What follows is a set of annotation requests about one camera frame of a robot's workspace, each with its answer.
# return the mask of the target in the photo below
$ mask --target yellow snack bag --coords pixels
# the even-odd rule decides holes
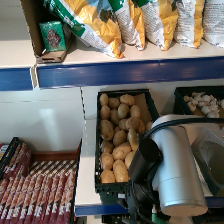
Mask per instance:
[[[177,10],[171,0],[137,0],[142,10],[146,37],[161,50],[168,50],[177,23]]]
[[[204,3],[205,0],[177,0],[178,20],[174,38],[181,45],[199,48],[203,37]]]

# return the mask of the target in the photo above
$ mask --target snack bag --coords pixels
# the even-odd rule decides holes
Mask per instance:
[[[137,0],[142,10],[146,37],[161,50],[167,51],[177,23],[175,2],[171,0]]]
[[[224,0],[205,0],[203,29],[206,41],[224,48]]]
[[[204,3],[205,0],[177,0],[178,20],[174,38],[181,45],[199,48],[203,36]]]
[[[109,0],[118,20],[122,40],[135,45],[138,50],[145,47],[145,28],[141,9],[136,0]]]
[[[53,15],[68,24],[84,43],[122,58],[121,33],[108,0],[40,0]]]

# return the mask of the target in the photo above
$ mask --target red packaging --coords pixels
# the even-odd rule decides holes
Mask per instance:
[[[5,193],[6,189],[7,189],[8,184],[9,184],[9,180],[7,180],[7,179],[3,179],[1,181],[1,185],[0,185],[0,202],[1,202],[2,198],[3,198],[3,195],[4,195],[4,193]]]
[[[29,187],[28,187],[27,192],[26,192],[26,197],[25,197],[25,200],[24,200],[24,203],[23,203],[23,208],[22,208],[22,211],[21,211],[21,214],[20,214],[20,217],[19,217],[18,224],[23,224],[24,223],[24,220],[25,220],[25,217],[26,217],[26,214],[27,214],[27,210],[29,208],[29,204],[30,204],[30,201],[31,201],[31,197],[33,195],[33,190],[34,190],[36,180],[37,180],[37,178],[35,176],[33,176],[31,178]]]
[[[44,214],[45,214],[45,211],[47,208],[47,201],[48,201],[48,197],[50,195],[52,182],[53,182],[53,178],[48,176],[47,180],[46,180],[45,187],[44,187],[43,197],[42,197],[41,203],[39,205],[39,209],[36,214],[34,224],[42,224],[43,223]]]
[[[22,190],[20,192],[19,198],[16,202],[16,206],[13,210],[13,214],[12,214],[11,222],[10,222],[11,224],[17,224],[18,223],[20,213],[22,211],[23,202],[26,198],[26,193],[27,193],[28,187],[30,185],[30,182],[31,182],[31,176],[26,177],[26,179],[24,181],[24,184],[23,184],[23,187],[22,187]]]
[[[73,200],[73,192],[74,192],[74,185],[75,185],[75,173],[71,172],[68,178],[69,178],[69,182],[68,182],[68,190],[66,192],[66,199],[65,199],[64,224],[69,223],[69,219],[71,215],[71,204]]]
[[[50,218],[49,224],[55,224],[55,222],[57,220],[59,206],[60,206],[61,198],[63,195],[66,179],[67,179],[66,175],[64,173],[61,173],[60,179],[58,182],[57,191],[56,191],[55,198],[54,198],[54,204],[52,207],[51,218]]]
[[[53,207],[53,204],[54,204],[54,198],[55,198],[55,194],[56,194],[56,191],[57,191],[58,182],[59,182],[59,176],[55,175],[55,177],[53,178],[51,192],[50,192],[48,202],[47,202],[47,208],[46,208],[43,224],[48,224],[49,223],[50,216],[51,216],[51,210],[52,210],[52,207]]]
[[[13,196],[12,203],[11,204],[9,203],[9,210],[8,210],[8,214],[6,216],[5,224],[10,224],[10,220],[11,220],[11,217],[12,217],[12,214],[13,214],[13,210],[16,206],[17,200],[19,199],[19,195],[20,195],[20,192],[21,192],[24,181],[25,181],[25,178],[21,177],[20,180],[19,180],[18,186],[16,188],[16,192]]]
[[[12,168],[13,165],[15,164],[16,158],[17,158],[17,156],[18,156],[20,150],[21,150],[21,144],[19,143],[19,145],[18,145],[17,148],[16,148],[16,151],[15,151],[14,155],[12,156],[12,158],[11,158],[11,160],[10,160],[10,162],[9,162],[9,165],[6,166],[6,168],[5,168],[4,175],[3,175],[3,178],[4,178],[4,179],[9,179],[9,178],[10,178],[10,171],[11,171],[11,168]]]
[[[37,177],[36,184],[35,184],[35,187],[33,189],[32,198],[30,200],[30,205],[29,205],[29,208],[27,210],[27,214],[26,214],[24,224],[31,224],[32,223],[33,216],[34,216],[34,211],[35,211],[35,208],[36,208],[37,199],[38,199],[39,194],[40,194],[40,190],[41,190],[43,180],[44,180],[43,175],[39,175]]]
[[[3,210],[2,215],[1,215],[0,224],[4,224],[5,223],[5,219],[6,219],[6,216],[8,214],[10,205],[11,205],[11,203],[13,201],[13,197],[14,197],[14,195],[16,193],[16,189],[18,187],[19,181],[20,181],[20,178],[16,177],[14,182],[13,182],[13,185],[11,187],[11,190],[10,190],[10,193],[9,193],[9,196],[8,196],[8,199],[7,199],[6,203],[5,203],[5,207],[4,207],[4,210]]]
[[[14,177],[9,178],[9,184],[8,184],[6,190],[5,190],[5,193],[3,195],[3,198],[2,198],[1,204],[0,204],[0,216],[2,215],[3,209],[5,207],[5,204],[6,204],[6,201],[8,199],[9,193],[10,193],[11,188],[13,186],[14,180],[15,180]]]
[[[39,193],[39,196],[38,196],[38,199],[37,199],[36,207],[35,207],[35,210],[34,210],[34,216],[33,216],[33,221],[32,221],[33,224],[35,223],[35,219],[36,219],[36,216],[38,214],[39,207],[40,207],[40,204],[41,204],[41,201],[42,201],[42,198],[43,198],[46,181],[47,181],[47,176],[44,176],[44,180],[43,180],[43,183],[42,183],[42,186],[41,186],[41,189],[40,189],[40,193]]]

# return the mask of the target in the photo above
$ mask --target black plastic crate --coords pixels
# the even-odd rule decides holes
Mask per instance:
[[[124,183],[110,183],[110,184],[101,184],[100,183],[100,175],[101,175],[101,164],[100,164],[100,144],[102,143],[102,138],[100,137],[100,104],[99,98],[100,96],[106,93],[108,97],[120,97],[124,94],[129,94],[132,96],[137,96],[140,94],[145,94],[145,100],[148,107],[148,111],[151,115],[151,119],[154,122],[159,118],[158,111],[155,107],[154,101],[149,93],[148,89],[139,89],[139,90],[122,90],[122,91],[112,91],[112,92],[100,92],[97,97],[97,124],[96,124],[96,153],[95,153],[95,190],[96,193],[100,193],[101,195],[107,195],[108,197],[117,198],[118,193],[123,193],[125,191]]]
[[[206,95],[213,95],[218,100],[224,99],[224,88],[222,86],[177,87],[174,92],[174,114],[195,115],[184,101],[184,96],[191,97],[193,92],[205,92]]]

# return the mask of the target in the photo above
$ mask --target packaged sausage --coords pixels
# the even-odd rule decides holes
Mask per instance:
[[[23,202],[25,200],[26,193],[27,193],[30,182],[31,182],[31,176],[26,177],[23,187],[21,189],[19,198],[16,202],[16,206],[13,210],[13,214],[11,217],[11,224],[17,224],[19,221],[20,213],[22,211]]]
[[[24,224],[30,224],[33,221],[34,211],[36,208],[36,204],[37,204],[38,196],[40,194],[43,180],[44,180],[44,176],[42,174],[37,177]]]
[[[173,40],[177,23],[175,2],[171,0],[137,0],[142,10],[146,37],[153,44],[167,51]]]
[[[25,200],[24,200],[24,203],[23,203],[23,208],[22,208],[21,214],[19,216],[18,224],[23,224],[24,223],[24,220],[25,220],[26,214],[27,214],[27,210],[28,210],[29,205],[30,205],[31,197],[32,197],[32,194],[33,194],[33,191],[34,191],[34,186],[35,186],[36,180],[37,180],[37,178],[35,176],[33,176],[31,178],[29,187],[28,187],[27,192],[26,192],[26,197],[25,197]]]
[[[43,183],[42,183],[42,186],[41,186],[41,189],[40,189],[40,193],[39,193],[39,196],[38,196],[38,199],[37,199],[36,207],[35,207],[35,210],[34,210],[34,216],[33,216],[33,222],[32,222],[33,224],[36,222],[36,217],[37,217],[37,214],[39,212],[39,207],[40,207],[40,204],[41,204],[41,201],[42,201],[42,198],[43,198],[46,181],[47,181],[47,176],[44,176],[44,180],[43,180]]]
[[[105,54],[122,58],[121,33],[108,0],[39,0],[69,25],[83,42]]]
[[[44,221],[44,214],[46,212],[47,202],[48,202],[48,198],[50,195],[52,182],[53,182],[53,178],[51,176],[48,176],[47,180],[46,180],[45,187],[44,187],[44,193],[43,193],[43,197],[41,200],[41,204],[39,205],[39,209],[36,214],[34,224],[42,224]]]
[[[2,197],[1,204],[0,204],[0,216],[2,215],[3,209],[5,207],[5,204],[6,204],[7,200],[8,200],[8,196],[10,194],[10,191],[11,191],[11,188],[13,186],[14,180],[15,180],[14,177],[9,178],[9,184],[8,184],[6,190],[5,190],[5,193]]]
[[[8,184],[9,184],[9,180],[7,180],[7,179],[1,180],[1,185],[0,185],[0,202],[1,202],[2,198],[3,198],[3,195],[4,195],[4,193],[5,193],[6,189],[7,189]]]
[[[17,201],[18,201],[18,199],[19,199],[19,195],[20,195],[22,186],[23,186],[23,184],[24,184],[24,181],[25,181],[25,178],[24,178],[24,177],[21,177],[20,180],[19,180],[18,186],[17,186],[17,188],[16,188],[16,192],[15,192],[14,196],[11,195],[12,190],[11,190],[11,192],[10,192],[10,194],[9,194],[9,198],[10,198],[10,196],[12,197],[12,202],[10,201],[9,198],[8,198],[8,200],[7,200],[7,202],[6,202],[6,206],[7,206],[7,204],[9,203],[9,210],[8,210],[8,214],[7,214],[7,216],[6,216],[6,220],[5,220],[5,222],[4,222],[5,224],[10,224],[10,221],[11,221],[11,218],[12,218],[12,215],[13,215],[13,211],[14,211],[14,209],[15,209],[15,207],[16,207],[16,204],[17,204]]]
[[[174,38],[181,45],[199,48],[203,36],[204,3],[205,0],[177,0],[178,20]]]
[[[210,44],[224,48],[224,0],[205,0],[204,38]]]
[[[54,198],[55,198],[55,194],[56,194],[56,191],[57,191],[58,182],[59,182],[59,176],[55,175],[54,178],[53,178],[51,192],[50,192],[50,195],[49,195],[49,198],[48,198],[48,203],[47,203],[47,208],[46,208],[43,224],[48,224],[49,223],[52,207],[53,207],[53,204],[54,204]]]
[[[145,47],[145,28],[141,9],[135,0],[109,0],[118,20],[122,40],[135,45],[138,50]]]
[[[64,215],[64,224],[69,224],[69,219],[71,215],[71,203],[73,200],[73,192],[74,192],[74,185],[75,185],[75,173],[71,172],[69,174],[69,181],[68,181],[68,190],[66,192],[66,199],[65,199],[65,215]]]
[[[53,207],[52,207],[52,212],[51,212],[51,217],[50,217],[49,224],[54,224],[57,220],[59,205],[60,205],[61,198],[62,198],[62,195],[63,195],[65,182],[66,182],[66,175],[64,173],[61,173],[60,179],[59,179],[59,182],[58,182],[57,191],[56,191],[55,198],[54,198],[54,204],[53,204]]]

